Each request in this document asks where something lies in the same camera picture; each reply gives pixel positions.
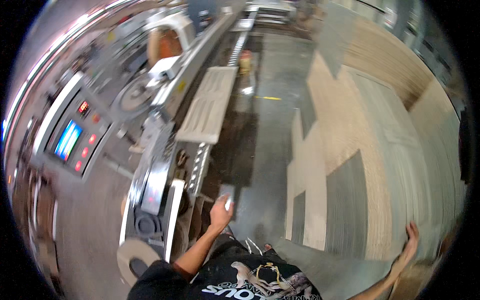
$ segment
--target wooden board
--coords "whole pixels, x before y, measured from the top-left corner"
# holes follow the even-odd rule
[[[392,85],[407,110],[434,78],[412,50],[372,21],[357,16],[343,64]]]

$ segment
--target left hand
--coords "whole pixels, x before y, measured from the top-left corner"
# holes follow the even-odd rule
[[[221,195],[210,210],[210,226],[217,233],[227,227],[233,216],[233,202],[230,203],[228,211],[225,209],[225,203],[227,203],[229,197],[230,194]]]
[[[406,229],[408,234],[408,241],[402,253],[392,264],[389,274],[392,279],[396,279],[398,276],[400,276],[400,273],[403,271],[403,269],[405,269],[405,267],[408,265],[410,260],[417,252],[420,238],[417,225],[415,224],[415,222],[410,221],[410,223],[407,224]]]

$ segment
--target digital display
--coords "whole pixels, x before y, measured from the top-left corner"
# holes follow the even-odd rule
[[[78,112],[84,116],[85,114],[87,114],[88,112],[88,102],[84,101],[82,102],[82,104],[80,105],[80,107],[78,108]]]
[[[80,128],[77,123],[75,123],[73,120],[70,120],[60,137],[57,147],[55,148],[55,154],[64,161],[67,161],[68,156],[72,152],[72,149],[82,131],[82,128]]]

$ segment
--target person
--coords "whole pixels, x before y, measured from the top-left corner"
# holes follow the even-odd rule
[[[172,264],[156,261],[140,276],[130,290],[129,300],[321,299],[305,274],[281,259],[270,245],[267,244],[263,252],[253,254],[248,242],[250,250],[235,239],[228,226],[234,205],[231,203],[227,210],[227,199],[228,195],[223,195],[216,200],[206,233],[184,255]],[[388,275],[350,299],[373,300],[393,285],[418,246],[417,226],[410,222],[406,227],[408,241]]]

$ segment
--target industrial machine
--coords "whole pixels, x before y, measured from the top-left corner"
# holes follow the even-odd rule
[[[210,150],[218,142],[238,60],[259,6],[235,0],[163,1],[104,29],[112,16],[141,1],[123,2],[79,21],[45,56],[42,63],[51,65],[32,70],[26,86],[39,84],[35,80],[40,77],[55,83],[49,88],[50,106],[30,134],[33,142],[22,149],[31,146],[29,164],[53,170],[68,183],[86,185],[96,168],[112,165],[132,180],[118,261],[133,284],[131,258],[148,253],[145,262],[156,255],[169,262],[194,242],[189,237],[192,216],[212,201],[201,192]],[[233,43],[220,45],[220,39]],[[83,51],[72,62],[64,51],[81,42]],[[219,65],[215,57],[223,53],[228,56]],[[49,78],[50,68],[62,60],[69,61],[67,69],[57,70],[64,75]],[[33,90],[20,92],[23,103]],[[18,122],[13,112],[6,155],[15,142],[10,134]],[[118,139],[128,140],[131,156],[140,157],[134,172],[111,159],[115,147],[106,145]]]

